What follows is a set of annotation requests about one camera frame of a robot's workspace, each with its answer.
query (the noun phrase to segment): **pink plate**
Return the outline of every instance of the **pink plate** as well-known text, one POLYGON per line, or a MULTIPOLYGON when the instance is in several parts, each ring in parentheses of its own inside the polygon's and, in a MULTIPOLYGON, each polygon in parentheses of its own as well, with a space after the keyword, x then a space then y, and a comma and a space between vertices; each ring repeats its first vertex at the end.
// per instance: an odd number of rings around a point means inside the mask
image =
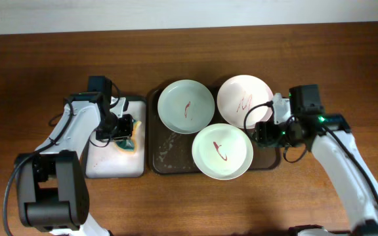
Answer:
MULTIPOLYGON (((273 93, 268 85, 251 75, 237 75, 222 84, 217 96, 217 106, 222 117, 235 127, 243 128, 246 113, 256 105, 271 101, 273 93)), ((255 123, 267 121, 272 109, 257 108, 249 114, 246 127, 255 128, 255 123)))

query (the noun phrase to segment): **white wall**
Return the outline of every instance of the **white wall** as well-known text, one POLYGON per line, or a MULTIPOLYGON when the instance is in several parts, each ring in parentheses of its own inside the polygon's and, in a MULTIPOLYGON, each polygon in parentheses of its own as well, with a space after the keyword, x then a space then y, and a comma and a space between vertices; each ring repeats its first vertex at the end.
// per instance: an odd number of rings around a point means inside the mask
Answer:
POLYGON ((378 21, 378 0, 0 0, 0 34, 378 21))

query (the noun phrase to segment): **wood grain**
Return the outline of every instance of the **wood grain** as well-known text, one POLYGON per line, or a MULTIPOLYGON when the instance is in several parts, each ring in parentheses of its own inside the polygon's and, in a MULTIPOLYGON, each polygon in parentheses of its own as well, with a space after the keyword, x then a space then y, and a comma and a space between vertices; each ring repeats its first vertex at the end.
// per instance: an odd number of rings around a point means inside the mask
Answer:
MULTIPOLYGON (((274 92, 317 83, 329 113, 342 113, 378 179, 378 23, 0 35, 0 235, 3 192, 18 153, 51 132, 62 97, 106 75, 128 94, 176 79, 219 85, 250 74, 274 92)), ((293 156, 301 150, 294 150, 293 156)), ((231 235, 320 224, 347 229, 340 200, 308 154, 294 165, 231 181, 202 174, 87 180, 91 214, 115 235, 231 235)), ((9 201, 15 235, 38 235, 9 201)))

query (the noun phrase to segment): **tray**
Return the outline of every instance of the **tray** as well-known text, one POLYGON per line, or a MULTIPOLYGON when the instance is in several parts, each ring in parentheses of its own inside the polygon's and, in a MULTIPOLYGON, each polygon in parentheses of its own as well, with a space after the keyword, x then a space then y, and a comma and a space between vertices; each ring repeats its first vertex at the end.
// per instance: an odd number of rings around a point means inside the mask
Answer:
MULTIPOLYGON (((178 134, 169 130, 158 116, 157 103, 163 89, 148 96, 148 162, 157 174, 189 174, 201 172, 192 158, 195 134, 178 134)), ((209 88, 217 101, 218 88, 209 88)), ((220 115, 217 104, 210 125, 227 123, 220 115)), ((253 161, 249 170, 273 170, 281 162, 278 148, 259 148, 253 143, 253 161)))

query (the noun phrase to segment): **wooden table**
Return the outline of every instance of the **wooden table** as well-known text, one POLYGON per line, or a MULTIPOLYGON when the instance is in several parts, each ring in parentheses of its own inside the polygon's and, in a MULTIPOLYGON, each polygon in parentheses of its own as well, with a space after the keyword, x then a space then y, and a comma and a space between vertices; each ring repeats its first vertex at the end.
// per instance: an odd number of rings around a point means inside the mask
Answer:
MULTIPOLYGON (((254 75, 274 92, 317 83, 328 113, 342 113, 378 179, 378 23, 213 29, 107 31, 0 36, 0 235, 3 193, 18 153, 51 132, 62 97, 106 75, 128 94, 165 81, 217 85, 254 75)), ((295 150, 292 155, 300 154, 295 150)), ((87 180, 91 214, 115 235, 230 235, 320 224, 348 229, 343 206, 320 164, 308 154, 270 172, 231 181, 202 174, 87 180)), ((38 235, 18 219, 15 235, 38 235)))

